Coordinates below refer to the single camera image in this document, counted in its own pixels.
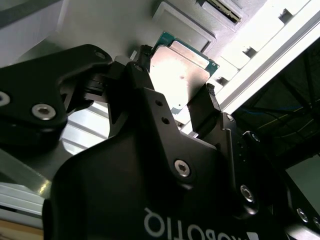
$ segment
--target black mechanical linkage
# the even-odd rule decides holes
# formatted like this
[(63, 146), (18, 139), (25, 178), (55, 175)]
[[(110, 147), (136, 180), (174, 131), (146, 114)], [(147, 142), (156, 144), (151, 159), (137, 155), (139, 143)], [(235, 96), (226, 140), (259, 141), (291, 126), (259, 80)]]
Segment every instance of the black mechanical linkage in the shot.
[[(187, 105), (198, 138), (178, 130), (151, 52), (123, 65), (84, 45), (0, 69), (0, 171), (46, 198), (44, 240), (319, 235), (316, 211), (258, 136), (238, 133), (213, 85)], [(70, 156), (59, 142), (68, 115), (93, 101), (108, 103), (110, 136)]]

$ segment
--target screw hole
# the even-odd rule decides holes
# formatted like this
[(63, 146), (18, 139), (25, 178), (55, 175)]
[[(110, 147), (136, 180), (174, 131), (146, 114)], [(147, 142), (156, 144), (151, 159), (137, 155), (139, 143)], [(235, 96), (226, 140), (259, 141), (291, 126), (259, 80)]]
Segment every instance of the screw hole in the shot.
[(41, 107), (38, 109), (38, 112), (44, 115), (48, 115), (50, 113), (49, 109), (47, 107)]
[(95, 55), (101, 59), (106, 59), (106, 56), (103, 55), (101, 52), (96, 52)]
[(244, 156), (243, 156), (242, 154), (239, 154), (239, 159), (240, 159), (241, 161), (243, 161), (243, 162), (246, 161), (245, 158), (244, 158)]
[(158, 100), (155, 100), (155, 104), (157, 104), (158, 106), (162, 107), (163, 106), (163, 103), (158, 101)]
[(162, 120), (162, 122), (163, 122), (164, 124), (170, 124), (168, 118), (163, 117), (163, 118), (161, 118), (161, 120)]

